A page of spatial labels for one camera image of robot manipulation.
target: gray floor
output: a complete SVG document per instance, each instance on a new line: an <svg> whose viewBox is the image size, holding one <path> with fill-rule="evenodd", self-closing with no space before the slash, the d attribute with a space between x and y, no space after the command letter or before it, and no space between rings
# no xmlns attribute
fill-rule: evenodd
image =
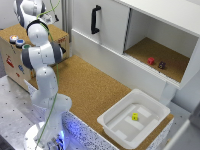
<svg viewBox="0 0 200 150"><path fill-rule="evenodd" d="M0 53L0 78L5 76L5 75L6 75L6 72L5 72L5 69L4 69L3 60L2 60L2 57L1 57L1 53Z"/></svg>

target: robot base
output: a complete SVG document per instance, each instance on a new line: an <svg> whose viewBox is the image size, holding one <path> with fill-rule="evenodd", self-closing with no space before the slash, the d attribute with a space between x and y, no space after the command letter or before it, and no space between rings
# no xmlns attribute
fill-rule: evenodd
<svg viewBox="0 0 200 150"><path fill-rule="evenodd" d="M57 150L57 148L51 146L52 142L50 141L48 143L49 147L47 146L47 144L44 146L42 146L41 144L38 144L37 149L36 145L37 145L37 141L34 140L34 137L37 135L39 129L44 125L44 122L40 122L39 125L33 125L25 134L24 137L24 149L25 150ZM64 136L64 132L60 133L61 137L63 140L63 147L64 150L68 147L70 139L68 137Z"/></svg>

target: cardboard box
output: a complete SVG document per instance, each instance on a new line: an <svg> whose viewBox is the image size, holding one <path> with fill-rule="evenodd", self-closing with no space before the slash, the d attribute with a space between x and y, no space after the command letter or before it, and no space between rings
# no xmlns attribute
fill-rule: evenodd
<svg viewBox="0 0 200 150"><path fill-rule="evenodd" d="M48 27L54 41L66 50L63 60L69 58L69 35L54 25L49 25ZM15 44L10 44L9 38L12 35L17 35L19 39L25 40L26 44L33 45L26 34L26 30L19 24L0 31L0 51L6 74L28 91L24 79L29 81L35 77L35 73L34 70L29 70L23 65L20 58L22 49L16 48Z"/></svg>

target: box handle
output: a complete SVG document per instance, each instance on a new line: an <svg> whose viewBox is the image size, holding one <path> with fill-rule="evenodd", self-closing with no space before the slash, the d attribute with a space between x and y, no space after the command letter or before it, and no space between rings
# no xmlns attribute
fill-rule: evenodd
<svg viewBox="0 0 200 150"><path fill-rule="evenodd" d="M101 7L96 5L96 8L92 10L92 22L91 22L91 31L92 34L98 33L100 30L96 28L96 12L101 10Z"/></svg>

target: open cabinet compartment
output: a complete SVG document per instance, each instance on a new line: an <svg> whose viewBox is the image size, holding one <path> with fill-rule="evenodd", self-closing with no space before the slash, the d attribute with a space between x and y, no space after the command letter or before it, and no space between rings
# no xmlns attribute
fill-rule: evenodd
<svg viewBox="0 0 200 150"><path fill-rule="evenodd" d="M195 74L187 73L194 70L195 50L199 51L197 36L131 9L124 48L127 57L133 57L143 65L149 65L147 60L153 57L155 62L149 65L154 68L152 70L157 70L158 76L164 74L169 82L181 88ZM161 61L166 63L165 69L158 67Z"/></svg>

